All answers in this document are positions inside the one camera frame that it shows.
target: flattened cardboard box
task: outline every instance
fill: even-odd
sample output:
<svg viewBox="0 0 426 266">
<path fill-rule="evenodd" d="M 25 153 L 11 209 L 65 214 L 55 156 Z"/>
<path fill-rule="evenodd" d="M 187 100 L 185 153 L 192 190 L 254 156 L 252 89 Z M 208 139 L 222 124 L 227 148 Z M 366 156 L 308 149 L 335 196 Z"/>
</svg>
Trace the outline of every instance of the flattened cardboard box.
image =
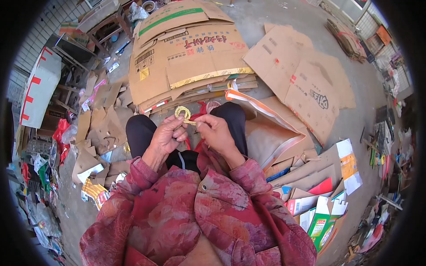
<svg viewBox="0 0 426 266">
<path fill-rule="evenodd" d="M 207 1 L 184 0 L 169 3 L 136 26 L 136 39 L 139 45 L 143 45 L 169 29 L 210 19 L 233 23 L 219 7 Z"/>
<path fill-rule="evenodd" d="M 161 94 L 167 99 L 171 89 L 199 80 L 251 74 L 253 70 L 241 59 L 247 51 L 234 25 L 189 27 L 151 46 L 134 46 L 129 74 L 133 102 L 138 105 Z"/>
<path fill-rule="evenodd" d="M 321 69 L 321 74 L 333 86 L 339 97 L 340 109 L 356 108 L 351 83 L 338 58 L 316 51 L 310 38 L 295 31 L 291 25 L 265 23 L 265 32 L 268 33 L 273 27 L 278 27 L 282 33 L 291 37 L 296 46 L 300 48 L 302 58 Z"/>
<path fill-rule="evenodd" d="M 301 59 L 291 37 L 273 27 L 243 59 L 324 146 L 339 100 L 321 70 Z"/>
</svg>

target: red plastic bag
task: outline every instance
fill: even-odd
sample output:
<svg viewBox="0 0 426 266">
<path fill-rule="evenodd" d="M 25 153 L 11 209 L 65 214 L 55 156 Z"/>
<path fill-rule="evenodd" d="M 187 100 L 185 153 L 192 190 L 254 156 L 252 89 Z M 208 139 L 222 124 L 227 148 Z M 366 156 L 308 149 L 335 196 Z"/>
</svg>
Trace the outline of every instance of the red plastic bag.
<svg viewBox="0 0 426 266">
<path fill-rule="evenodd" d="M 58 123 L 58 128 L 54 132 L 52 138 L 58 143 L 58 153 L 60 153 L 60 165 L 63 165 L 63 160 L 68 154 L 69 144 L 65 145 L 61 142 L 62 134 L 70 126 L 66 119 L 60 119 Z"/>
</svg>

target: scrap pile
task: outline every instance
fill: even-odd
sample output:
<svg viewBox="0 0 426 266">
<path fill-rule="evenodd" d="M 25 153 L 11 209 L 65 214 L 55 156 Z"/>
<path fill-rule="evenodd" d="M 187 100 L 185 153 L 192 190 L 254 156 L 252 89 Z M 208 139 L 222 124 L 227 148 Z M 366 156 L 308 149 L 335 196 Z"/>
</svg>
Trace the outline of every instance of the scrap pile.
<svg viewBox="0 0 426 266">
<path fill-rule="evenodd" d="M 327 19 L 325 27 L 336 38 L 349 58 L 364 63 L 367 58 L 366 52 L 358 37 L 346 25 L 339 23 L 337 20 Z"/>
<path fill-rule="evenodd" d="M 127 77 L 109 83 L 105 68 L 90 71 L 86 90 L 80 98 L 75 144 L 77 161 L 74 183 L 83 183 L 82 199 L 91 197 L 97 208 L 109 198 L 109 190 L 129 173 L 126 161 L 110 163 L 112 151 L 127 141 L 127 121 L 138 110 L 132 104 Z"/>
<path fill-rule="evenodd" d="M 169 3 L 134 30 L 129 82 L 141 113 L 224 96 L 236 79 L 242 91 L 257 87 L 234 22 L 214 3 Z"/>
</svg>

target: hand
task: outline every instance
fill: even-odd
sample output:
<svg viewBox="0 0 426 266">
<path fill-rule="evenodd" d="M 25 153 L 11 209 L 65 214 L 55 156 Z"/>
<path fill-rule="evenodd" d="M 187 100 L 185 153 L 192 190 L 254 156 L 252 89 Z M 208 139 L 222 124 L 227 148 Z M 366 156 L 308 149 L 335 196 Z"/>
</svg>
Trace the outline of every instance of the hand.
<svg viewBox="0 0 426 266">
<path fill-rule="evenodd" d="M 244 156 L 235 146 L 235 141 L 229 132 L 225 119 L 205 114 L 195 119 L 197 130 L 201 138 L 217 151 L 228 163 L 231 169 L 237 168 L 245 162 Z"/>
<path fill-rule="evenodd" d="M 186 132 L 188 124 L 183 123 L 183 121 L 183 114 L 179 118 L 173 115 L 166 118 L 155 130 L 151 144 L 142 156 L 142 160 L 152 170 L 158 171 L 169 154 L 188 137 Z"/>
</svg>

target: yellow label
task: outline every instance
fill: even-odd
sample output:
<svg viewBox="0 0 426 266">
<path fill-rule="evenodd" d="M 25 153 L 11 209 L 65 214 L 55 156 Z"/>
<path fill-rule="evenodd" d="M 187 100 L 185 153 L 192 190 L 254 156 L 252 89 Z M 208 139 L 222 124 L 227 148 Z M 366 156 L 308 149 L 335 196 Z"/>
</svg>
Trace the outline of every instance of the yellow label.
<svg viewBox="0 0 426 266">
<path fill-rule="evenodd" d="M 180 86 L 183 86 L 185 84 L 196 82 L 198 80 L 205 80 L 205 79 L 208 79 L 208 78 L 211 78 L 211 77 L 219 77 L 219 76 L 233 75 L 233 74 L 246 74 L 246 73 L 247 74 L 253 74 L 254 71 L 249 67 L 214 71 L 214 72 L 198 75 L 198 76 L 195 76 L 195 77 L 190 77 L 190 78 L 182 80 L 182 81 L 178 81 L 176 83 L 171 84 L 170 88 L 171 89 L 179 88 Z"/>
<path fill-rule="evenodd" d="M 150 69 L 149 68 L 145 68 L 145 69 L 142 69 L 141 71 L 139 71 L 139 77 L 140 77 L 141 80 L 144 80 L 149 75 L 150 75 Z"/>
<path fill-rule="evenodd" d="M 358 171 L 355 154 L 351 153 L 340 159 L 340 167 L 342 169 L 343 180 L 355 174 Z"/>
</svg>

